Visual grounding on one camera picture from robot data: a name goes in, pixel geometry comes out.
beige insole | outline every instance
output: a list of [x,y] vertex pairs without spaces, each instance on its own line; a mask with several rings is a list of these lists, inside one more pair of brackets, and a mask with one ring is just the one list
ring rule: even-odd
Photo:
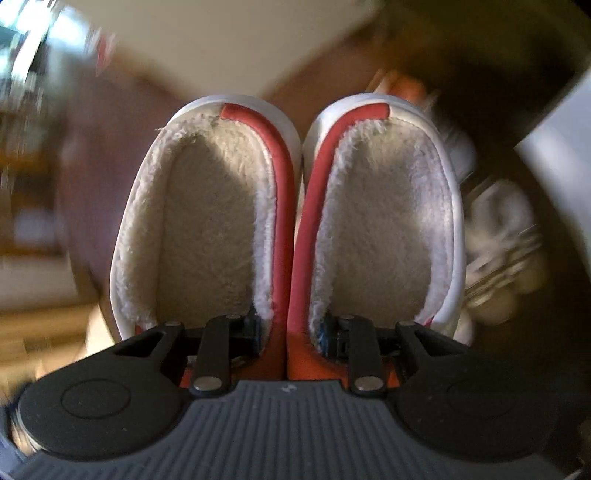
[[332,193],[329,182],[327,195],[338,195],[340,212],[328,308],[392,327],[426,313],[428,294],[433,313],[439,308],[451,277],[444,232],[450,235],[452,224],[433,144],[416,127],[386,125],[365,132],[347,153],[347,171]]
[[203,326],[218,315],[246,313],[252,301],[257,176],[265,170],[264,158],[245,127],[226,130],[214,127],[215,141],[197,137],[172,167],[159,259],[159,322]]

blurred background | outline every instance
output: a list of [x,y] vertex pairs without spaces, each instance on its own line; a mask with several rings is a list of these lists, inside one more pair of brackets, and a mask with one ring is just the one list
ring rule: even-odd
[[456,338],[542,375],[591,460],[591,20],[572,0],[2,0],[0,391],[119,340],[111,257],[157,129],[257,95],[305,136],[346,95],[425,109],[461,182]]

beige wall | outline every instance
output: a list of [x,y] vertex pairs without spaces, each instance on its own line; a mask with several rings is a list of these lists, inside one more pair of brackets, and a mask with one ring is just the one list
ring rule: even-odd
[[256,95],[364,23],[378,0],[69,0],[189,93]]

slipper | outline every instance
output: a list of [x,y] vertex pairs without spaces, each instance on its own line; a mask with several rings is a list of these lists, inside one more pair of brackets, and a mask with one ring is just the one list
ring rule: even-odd
[[137,326],[261,318],[259,359],[237,377],[281,378],[301,144],[276,107],[213,95],[179,110],[129,195],[111,268],[123,340]]
[[465,281],[462,201],[435,127],[404,100],[362,93],[319,115],[303,154],[289,378],[346,385],[346,365],[321,355],[328,314],[376,327],[415,321],[453,336]]

circular cap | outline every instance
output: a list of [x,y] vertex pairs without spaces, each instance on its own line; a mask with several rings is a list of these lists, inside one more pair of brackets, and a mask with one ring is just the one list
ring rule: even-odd
[[104,419],[129,404],[129,389],[112,380],[87,380],[68,388],[62,398],[64,409],[80,419]]
[[222,387],[223,382],[218,377],[198,377],[193,381],[195,390],[211,392]]
[[355,379],[355,388],[360,392],[375,392],[384,386],[384,380],[373,375]]

